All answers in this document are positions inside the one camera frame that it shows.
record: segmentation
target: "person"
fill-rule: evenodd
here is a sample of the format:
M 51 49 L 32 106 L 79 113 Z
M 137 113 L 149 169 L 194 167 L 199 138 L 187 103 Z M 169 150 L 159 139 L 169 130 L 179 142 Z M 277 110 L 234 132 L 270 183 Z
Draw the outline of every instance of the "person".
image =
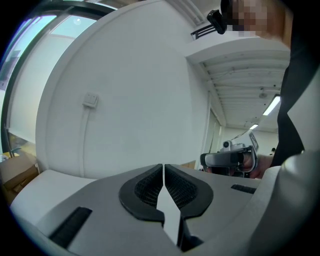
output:
M 266 169 L 280 166 L 289 157 L 304 150 L 300 136 L 288 116 L 288 111 L 309 85 L 319 66 L 319 50 L 307 41 L 307 29 L 316 18 L 311 5 L 293 12 L 279 0 L 222 0 L 221 12 L 227 23 L 236 31 L 250 31 L 269 40 L 278 40 L 290 49 L 290 62 L 281 85 L 279 109 L 278 146 L 274 155 L 259 155 L 258 166 L 250 178 L 262 178 Z M 252 166 L 249 154 L 244 156 L 244 169 Z

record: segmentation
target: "white ceiling beam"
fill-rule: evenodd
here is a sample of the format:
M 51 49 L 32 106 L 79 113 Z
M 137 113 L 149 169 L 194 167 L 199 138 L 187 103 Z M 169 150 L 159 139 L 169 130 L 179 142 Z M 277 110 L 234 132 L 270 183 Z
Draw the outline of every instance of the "white ceiling beam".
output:
M 215 57 L 247 51 L 289 51 L 281 42 L 260 37 L 239 37 L 236 31 L 224 35 L 210 33 L 181 46 L 182 54 L 193 64 Z
M 237 122 L 237 123 L 242 123 L 247 120 L 252 120 L 252 119 L 256 119 L 256 118 L 258 119 L 258 116 L 256 116 L 256 115 L 258 115 L 258 113 L 250 113 L 250 114 L 246 113 L 245 117 L 241 117 L 245 113 L 240 112 L 240 111 L 237 112 L 237 111 L 228 110 L 228 111 L 225 111 L 225 113 L 228 118 L 228 121 L 233 121 L 233 122 Z
M 259 88 L 260 87 L 263 87 L 263 88 L 268 88 L 268 89 L 271 89 L 271 88 L 277 88 L 277 89 L 280 89 L 281 88 L 281 82 L 277 82 L 277 83 L 273 83 L 273 84 L 270 84 L 270 83 L 266 83 L 266 84 L 263 84 L 263 83 L 256 83 L 256 82 L 246 82 L 246 83 L 237 83 L 237 84 L 223 84 L 223 83 L 216 83 L 215 84 L 215 88 L 220 91 L 220 90 L 230 90 L 230 89 L 236 89 L 236 88 L 246 88 L 246 89 L 256 89 L 257 87 Z
M 285 70 L 281 71 L 268 71 L 268 70 L 251 70 L 247 68 L 241 72 L 235 72 L 234 70 L 222 71 L 219 73 L 208 72 L 211 78 L 213 79 L 225 79 L 225 78 L 254 78 L 254 77 L 261 77 L 261 78 L 269 78 L 270 76 L 278 78 L 283 78 L 285 74 Z
M 218 95 L 219 97 L 223 97 L 223 96 L 239 96 L 239 100 L 240 102 L 243 101 L 242 96 L 247 96 L 247 95 L 252 95 L 255 96 L 257 99 L 257 102 L 263 102 L 265 100 L 269 100 L 271 97 L 273 98 L 273 96 L 275 94 L 277 94 L 277 92 L 269 92 L 269 91 L 264 91 L 264 93 L 266 93 L 266 97 L 265 98 L 259 98 L 259 94 L 262 92 L 262 90 L 257 90 L 257 91 L 218 91 Z
M 252 102 L 253 104 L 254 103 L 261 103 L 261 102 L 265 102 L 265 101 L 269 101 L 269 99 L 261 99 L 261 98 L 257 98 L 257 99 L 253 99 Z M 234 99 L 224 99 L 223 100 L 223 103 L 224 104 L 228 104 L 228 103 L 234 103 L 234 102 L 237 102 L 237 103 L 247 103 L 248 100 L 246 100 L 245 98 L 239 98 L 238 100 L 234 100 Z
M 221 100 L 224 100 L 224 99 L 239 99 L 239 96 L 238 95 L 219 95 L 219 98 Z M 257 96 L 255 95 L 243 95 L 241 96 L 242 99 L 247 99 L 247 100 L 255 100 L 257 98 Z
M 265 110 L 265 106 L 263 104 L 261 105 L 257 105 L 257 104 L 250 104 L 248 106 L 246 106 L 245 103 L 242 103 L 242 104 L 239 104 L 239 105 L 222 105 L 223 109 L 226 111 L 226 110 L 236 110 L 236 111 L 240 111 L 240 110 L 243 110 L 243 109 L 254 109 L 255 111 L 257 110 L 262 110 L 264 111 Z
M 282 82 L 282 78 L 273 77 L 273 76 L 247 76 L 247 77 L 226 77 L 223 79 L 215 79 L 213 82 L 215 84 L 224 84 L 224 85 L 243 85 L 243 84 L 253 84 L 255 87 L 260 85 L 270 84 L 276 85 Z
M 252 87 L 252 86 L 242 86 L 242 85 L 223 85 L 223 86 L 219 86 L 219 84 L 216 84 L 215 88 L 217 89 L 217 91 L 220 92 L 254 92 L 254 91 L 261 91 L 261 88 L 263 88 L 264 91 L 268 91 L 268 92 L 279 92 L 281 87 L 277 87 L 270 85 L 270 84 L 266 84 L 266 85 L 260 85 L 256 86 L 256 87 Z
M 232 111 L 233 113 L 243 112 L 245 110 L 247 112 L 247 114 L 252 114 L 254 111 L 254 115 L 256 113 L 261 113 L 261 115 L 262 115 L 262 112 L 264 111 L 263 108 L 253 109 L 252 107 L 226 107 L 226 108 L 224 108 L 224 110 L 225 110 L 225 112 Z
M 247 73 L 267 73 L 267 74 L 274 74 L 274 73 L 280 73 L 282 74 L 282 76 L 285 73 L 285 69 L 284 68 L 264 68 L 264 67 L 250 67 L 250 68 L 233 68 L 233 67 L 229 67 L 229 70 L 224 70 L 224 71 L 219 71 L 216 72 L 209 72 L 211 77 L 220 77 L 220 76 L 224 76 L 226 74 L 232 74 L 232 75 L 237 75 L 237 74 L 247 74 Z
M 205 86 L 207 87 L 208 91 L 210 92 L 210 102 L 211 102 L 211 106 L 212 106 L 212 111 L 215 115 L 215 117 L 217 118 L 217 120 L 219 121 L 220 125 L 222 127 L 226 126 L 226 116 L 225 116 L 225 112 L 224 109 L 221 105 L 221 101 L 220 98 L 218 96 L 217 90 L 214 86 L 214 84 L 212 83 L 208 72 L 206 71 L 204 65 L 202 63 L 199 64 L 195 64 L 193 65 L 195 70 L 197 71 L 197 73 L 199 74 L 199 76 L 201 77 L 203 83 L 205 84 Z
M 212 66 L 232 66 L 232 64 L 250 64 L 252 63 L 261 63 L 261 64 L 271 64 L 273 62 L 280 63 L 280 64 L 287 64 L 290 61 L 290 56 L 251 56 L 250 53 L 252 51 L 244 52 L 243 56 L 241 58 L 235 57 L 232 58 L 232 54 L 228 54 L 225 56 L 220 56 L 214 59 L 209 59 L 208 61 L 204 62 L 204 66 L 206 68 L 212 67 Z
M 246 96 L 246 95 L 254 95 L 256 97 L 258 97 L 258 95 L 262 92 L 268 92 L 268 90 L 264 90 L 264 89 L 260 89 L 257 87 L 256 90 L 218 90 L 218 94 L 219 96 L 222 95 L 237 95 L 239 97 L 241 97 L 242 95 Z
M 227 55 L 221 55 L 216 58 L 209 59 L 204 62 L 205 66 L 215 64 L 224 64 L 235 61 L 270 61 L 270 60 L 290 60 L 290 52 L 284 50 L 249 50 L 243 52 L 236 52 Z
M 242 79 L 242 80 L 250 80 L 259 78 L 261 81 L 269 81 L 269 80 L 277 80 L 281 81 L 284 78 L 283 73 L 267 73 L 267 72 L 247 72 L 247 73 L 228 73 L 221 76 L 216 76 L 210 74 L 211 79 L 214 82 L 225 81 L 230 79 Z
M 228 109 L 228 108 L 229 109 L 230 108 L 235 108 L 235 109 L 237 109 L 237 108 L 240 108 L 240 109 L 247 108 L 247 109 L 250 109 L 253 106 L 255 106 L 255 107 L 261 106 L 262 108 L 264 107 L 263 104 L 260 104 L 260 105 L 259 104 L 252 104 L 251 102 L 250 102 L 250 104 L 247 103 L 247 105 L 245 103 L 227 103 L 227 104 L 222 104 L 222 107 L 224 109 Z
M 289 65 L 289 60 L 288 59 L 244 59 L 244 60 L 232 60 L 228 62 L 223 62 L 223 63 L 215 63 L 212 65 L 206 65 L 205 64 L 205 69 L 208 71 L 214 71 L 217 69 L 225 69 L 225 68 L 232 68 L 236 70 L 237 67 L 250 67 L 250 68 L 255 68 L 255 67 L 262 67 L 262 68 L 275 68 L 277 67 L 278 69 L 286 69 Z

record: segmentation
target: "person's hand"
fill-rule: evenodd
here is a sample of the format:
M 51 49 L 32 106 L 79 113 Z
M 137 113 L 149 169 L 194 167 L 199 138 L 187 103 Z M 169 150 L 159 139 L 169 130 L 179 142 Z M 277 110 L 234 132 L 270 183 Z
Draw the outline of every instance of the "person's hand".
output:
M 266 169 L 268 169 L 273 160 L 272 156 L 267 155 L 258 155 L 258 165 L 257 167 L 250 172 L 249 176 L 251 179 L 262 179 L 265 174 Z M 246 153 L 243 155 L 243 170 L 250 171 L 252 167 L 252 156 L 251 153 Z

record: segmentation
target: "gray panel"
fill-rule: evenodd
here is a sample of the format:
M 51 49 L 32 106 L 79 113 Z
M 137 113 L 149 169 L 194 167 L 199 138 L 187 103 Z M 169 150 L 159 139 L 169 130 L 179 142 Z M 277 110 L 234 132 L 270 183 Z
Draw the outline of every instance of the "gray panel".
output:
M 164 232 L 160 222 L 142 221 L 121 205 L 121 186 L 150 168 L 147 166 L 96 180 L 52 209 L 38 223 L 49 236 L 77 207 L 92 210 L 91 215 L 69 247 L 77 255 L 179 255 L 180 250 Z
M 203 241 L 217 235 L 243 210 L 253 196 L 250 193 L 232 189 L 231 186 L 239 184 L 257 188 L 260 183 L 258 179 L 231 177 L 195 171 L 175 164 L 172 166 L 206 182 L 213 190 L 213 200 L 204 214 L 200 217 L 186 220 L 190 234 Z
M 279 169 L 273 167 L 266 171 L 255 193 L 234 219 L 186 255 L 205 255 L 208 252 L 221 256 L 247 255 L 249 241 L 268 206 Z
M 230 177 L 174 165 L 213 190 L 213 201 L 200 217 L 187 219 L 192 235 L 204 243 L 190 256 L 254 256 L 272 253 L 304 223 L 320 196 L 320 152 L 290 157 L 269 168 L 262 180 Z M 93 210 L 68 250 L 85 255 L 181 255 L 159 222 L 134 218 L 121 205 L 120 187 L 148 166 L 100 179 L 63 201 L 38 224 L 46 236 L 76 207 Z M 234 190 L 239 184 L 254 194 Z

